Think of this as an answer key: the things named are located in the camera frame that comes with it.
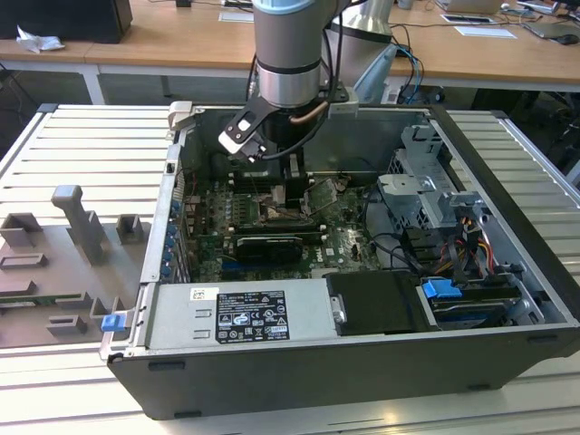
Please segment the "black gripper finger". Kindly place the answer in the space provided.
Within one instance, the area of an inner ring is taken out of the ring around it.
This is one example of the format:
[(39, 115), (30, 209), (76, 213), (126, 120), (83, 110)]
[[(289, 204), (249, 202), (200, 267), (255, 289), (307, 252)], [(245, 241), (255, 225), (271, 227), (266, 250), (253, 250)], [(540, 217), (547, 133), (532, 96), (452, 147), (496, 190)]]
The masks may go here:
[(300, 199), (308, 187), (308, 176), (305, 169), (305, 157), (303, 152), (290, 154), (283, 159), (284, 183), (285, 183), (285, 206), (298, 208)]

